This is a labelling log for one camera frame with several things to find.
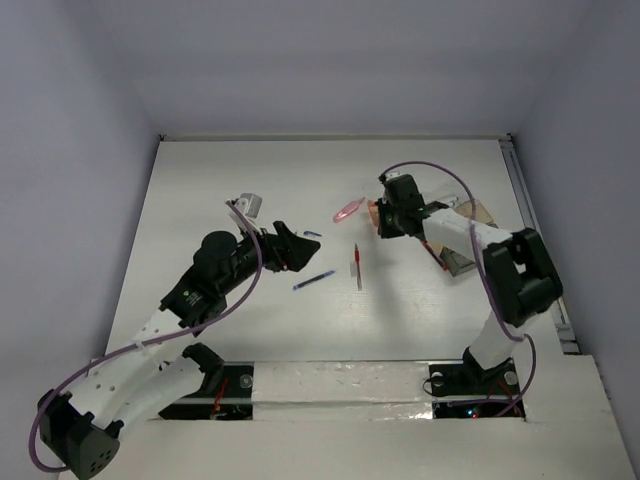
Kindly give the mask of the orange highlighter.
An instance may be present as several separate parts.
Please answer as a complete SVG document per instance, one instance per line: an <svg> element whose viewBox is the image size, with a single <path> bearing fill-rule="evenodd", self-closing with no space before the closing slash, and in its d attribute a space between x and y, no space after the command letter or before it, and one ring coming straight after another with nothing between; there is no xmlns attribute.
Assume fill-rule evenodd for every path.
<svg viewBox="0 0 640 480"><path fill-rule="evenodd" d="M371 222L373 224L373 226L375 228L379 227L380 224L380 220L379 220L379 209L377 204L372 201L372 200L368 200L367 201L367 210L371 219Z"/></svg>

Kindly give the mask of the pink highlighter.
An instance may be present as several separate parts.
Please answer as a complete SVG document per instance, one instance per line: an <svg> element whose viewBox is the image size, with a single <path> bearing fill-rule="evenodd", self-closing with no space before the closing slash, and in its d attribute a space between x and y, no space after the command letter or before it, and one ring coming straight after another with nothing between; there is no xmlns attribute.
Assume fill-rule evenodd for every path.
<svg viewBox="0 0 640 480"><path fill-rule="evenodd" d="M365 198L361 197L346 204L332 217L333 222L340 223L346 218L348 218L349 216L356 213L360 209L364 201L365 201Z"/></svg>

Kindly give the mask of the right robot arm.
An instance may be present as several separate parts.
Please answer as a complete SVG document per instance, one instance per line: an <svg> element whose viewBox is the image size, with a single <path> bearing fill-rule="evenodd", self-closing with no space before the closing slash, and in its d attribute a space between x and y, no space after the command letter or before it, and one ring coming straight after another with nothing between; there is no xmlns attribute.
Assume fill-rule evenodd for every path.
<svg viewBox="0 0 640 480"><path fill-rule="evenodd" d="M463 353L460 379L468 390L482 392L524 340L528 322L564 293L542 237L532 228L510 232L440 201L427 203L409 174L379 180L384 193L375 205L381 238L409 236L436 243L476 264L491 313Z"/></svg>

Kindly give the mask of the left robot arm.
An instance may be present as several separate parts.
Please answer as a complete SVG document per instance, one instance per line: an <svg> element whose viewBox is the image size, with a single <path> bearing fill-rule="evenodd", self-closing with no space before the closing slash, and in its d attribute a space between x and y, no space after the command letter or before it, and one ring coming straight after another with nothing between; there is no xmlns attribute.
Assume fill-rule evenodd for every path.
<svg viewBox="0 0 640 480"><path fill-rule="evenodd" d="M224 361L198 341L202 331L237 310L227 296L264 270L299 272L320 250L282 221L257 230L237 221L242 235L214 231L204 237L191 266L130 342L91 361L41 397L28 450L40 470L36 445L61 461L58 472L78 479L98 475L127 434L176 400L209 395L221 383Z"/></svg>

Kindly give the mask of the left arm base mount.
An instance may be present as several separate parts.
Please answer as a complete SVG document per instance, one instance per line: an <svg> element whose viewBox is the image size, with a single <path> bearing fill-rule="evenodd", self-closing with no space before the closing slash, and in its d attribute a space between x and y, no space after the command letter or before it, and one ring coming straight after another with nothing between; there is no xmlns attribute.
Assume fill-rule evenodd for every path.
<svg viewBox="0 0 640 480"><path fill-rule="evenodd" d="M198 389L185 398L213 399L221 391L223 398L250 399L253 388L253 363L226 363L203 343L186 347L181 358L189 359L197 367Z"/></svg>

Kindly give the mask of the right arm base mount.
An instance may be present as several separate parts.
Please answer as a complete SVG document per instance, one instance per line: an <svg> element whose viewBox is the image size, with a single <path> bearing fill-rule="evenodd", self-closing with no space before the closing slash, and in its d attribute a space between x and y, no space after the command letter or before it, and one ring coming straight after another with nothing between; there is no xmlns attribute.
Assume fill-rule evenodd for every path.
<svg viewBox="0 0 640 480"><path fill-rule="evenodd" d="M483 396L495 393L499 381L504 380L507 373L516 376L514 362L508 358L496 367L483 370L466 349L460 361L449 361L429 365L423 390L436 398L450 396Z"/></svg>

